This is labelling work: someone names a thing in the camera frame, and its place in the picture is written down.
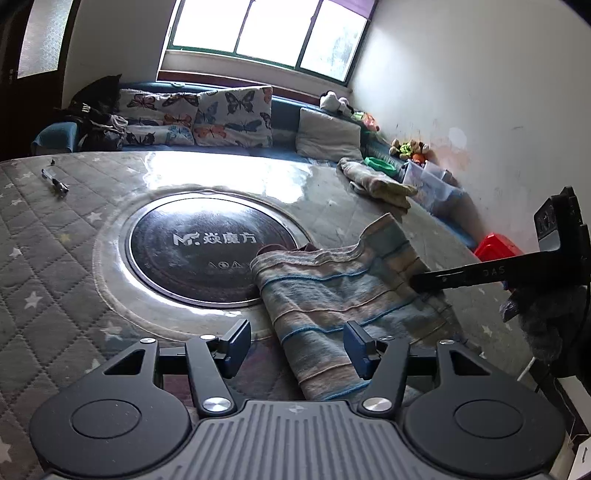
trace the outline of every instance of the window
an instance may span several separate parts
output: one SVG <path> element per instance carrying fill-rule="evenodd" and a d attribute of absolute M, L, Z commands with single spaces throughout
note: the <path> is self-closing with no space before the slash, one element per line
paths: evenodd
<path fill-rule="evenodd" d="M 346 84 L 375 0 L 184 0 L 169 47 L 255 59 Z"/>

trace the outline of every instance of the butterfly print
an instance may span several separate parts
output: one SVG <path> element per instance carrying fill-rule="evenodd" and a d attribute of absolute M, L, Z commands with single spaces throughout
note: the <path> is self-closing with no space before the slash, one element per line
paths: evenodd
<path fill-rule="evenodd" d="M 259 115 L 265 121 L 265 127 L 271 128 L 271 116 L 267 112 L 261 112 Z"/>
<path fill-rule="evenodd" d="M 242 142 L 239 142 L 238 140 L 234 140 L 236 142 L 236 145 L 238 145 L 239 147 L 242 148 L 262 148 L 262 143 L 257 143 L 256 145 L 253 144 L 244 144 Z"/>
<path fill-rule="evenodd" d="M 256 132 L 256 129 L 262 124 L 260 120 L 254 120 L 247 124 L 226 124 L 224 127 L 237 132 Z"/>
<path fill-rule="evenodd" d="M 127 132 L 127 136 L 125 138 L 127 140 L 127 143 L 131 145 L 154 145 L 154 141 L 156 140 L 154 137 L 154 133 L 146 134 L 144 138 L 140 137 L 138 140 L 132 132 Z"/>
<path fill-rule="evenodd" d="M 193 119 L 190 115 L 185 115 L 181 118 L 181 115 L 172 116 L 167 113 L 164 114 L 164 125 L 184 125 L 187 128 L 191 128 Z"/>
<path fill-rule="evenodd" d="M 273 97 L 273 87 L 263 87 L 262 92 L 265 94 L 265 103 L 271 103 Z"/>
<path fill-rule="evenodd" d="M 128 118 L 127 123 L 128 125 L 149 125 L 151 127 L 159 126 L 159 123 L 156 120 L 150 120 L 148 118 Z"/>
<path fill-rule="evenodd" d="M 179 93 L 173 93 L 170 97 L 168 97 L 164 102 L 162 102 L 162 106 L 170 106 L 177 103 L 183 96 Z"/>
<path fill-rule="evenodd" d="M 207 107 L 205 112 L 197 109 L 197 118 L 195 119 L 196 124 L 210 124 L 213 125 L 216 121 L 214 115 L 217 113 L 217 106 L 219 102 L 213 102 Z"/>
<path fill-rule="evenodd" d="M 191 135 L 191 131 L 188 128 L 177 127 L 176 125 L 173 125 L 168 129 L 168 132 L 166 133 L 166 140 L 164 143 L 169 145 L 172 140 L 174 140 L 175 138 L 177 138 L 179 136 L 185 137 L 188 140 L 193 140 L 193 136 Z"/>
<path fill-rule="evenodd" d="M 242 100 L 236 98 L 233 93 L 226 92 L 226 100 L 228 101 L 228 114 L 236 113 L 236 110 L 244 108 L 248 113 L 252 113 L 252 99 L 255 97 L 255 91 L 246 92 Z"/>
<path fill-rule="evenodd" d="M 134 99 L 131 100 L 127 104 L 127 108 L 139 106 L 141 108 L 148 108 L 150 110 L 156 110 L 156 107 L 154 106 L 155 101 L 156 101 L 156 98 L 151 95 L 145 95 L 143 93 L 136 93 L 134 95 Z"/>
<path fill-rule="evenodd" d="M 195 127 L 193 130 L 199 138 L 206 138 L 209 134 L 213 138 L 222 137 L 226 138 L 227 133 L 224 131 L 223 125 L 209 125 L 207 127 Z"/>

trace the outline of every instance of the red plastic stool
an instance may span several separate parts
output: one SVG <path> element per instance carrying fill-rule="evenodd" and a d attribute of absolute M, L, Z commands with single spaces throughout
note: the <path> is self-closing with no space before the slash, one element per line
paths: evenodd
<path fill-rule="evenodd" d="M 474 254 L 481 262 L 488 262 L 499 258 L 516 257 L 523 255 L 523 252 L 505 235 L 490 233 L 480 242 Z"/>

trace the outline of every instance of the round black disc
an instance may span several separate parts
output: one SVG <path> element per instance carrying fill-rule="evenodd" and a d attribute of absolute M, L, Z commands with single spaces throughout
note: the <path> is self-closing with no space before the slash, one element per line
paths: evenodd
<path fill-rule="evenodd" d="M 296 247 L 273 217 L 232 197 L 172 197 L 139 219 L 128 254 L 140 278 L 176 300 L 244 306 L 259 299 L 250 263 L 264 245 Z"/>

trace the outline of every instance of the cushion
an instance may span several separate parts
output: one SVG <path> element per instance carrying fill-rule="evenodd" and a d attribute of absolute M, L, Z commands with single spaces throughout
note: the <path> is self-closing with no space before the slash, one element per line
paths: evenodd
<path fill-rule="evenodd" d="M 116 113 L 130 124 L 181 125 L 191 128 L 199 98 L 196 93 L 150 93 L 121 89 Z"/>
<path fill-rule="evenodd" d="M 128 125 L 124 145 L 194 145 L 193 135 L 182 125 Z"/>
<path fill-rule="evenodd" d="M 72 102 L 85 103 L 101 113 L 111 113 L 119 94 L 119 75 L 109 75 L 85 86 L 72 97 Z"/>
<path fill-rule="evenodd" d="M 203 146 L 265 148 L 272 145 L 270 86 L 199 94 L 193 136 Z"/>
<path fill-rule="evenodd" d="M 338 162 L 342 157 L 363 160 L 361 127 L 325 113 L 303 108 L 295 149 L 302 157 Z"/>
<path fill-rule="evenodd" d="M 31 144 L 33 155 L 72 153 L 76 150 L 78 125 L 59 122 L 45 127 Z"/>

